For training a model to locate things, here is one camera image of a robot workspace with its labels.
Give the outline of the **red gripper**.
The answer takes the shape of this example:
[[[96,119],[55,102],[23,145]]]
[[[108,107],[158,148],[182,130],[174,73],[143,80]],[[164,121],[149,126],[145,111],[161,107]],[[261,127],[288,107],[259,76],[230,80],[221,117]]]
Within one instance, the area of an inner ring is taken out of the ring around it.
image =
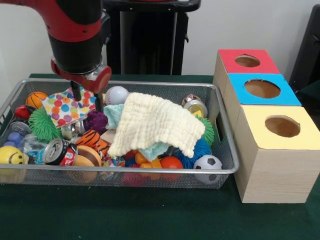
[[[82,99],[80,86],[84,89],[96,94],[96,111],[104,110],[103,95],[100,93],[107,87],[112,76],[112,69],[104,64],[100,64],[95,70],[87,73],[73,74],[60,69],[55,59],[51,60],[51,68],[53,72],[65,80],[69,80],[75,101]]]

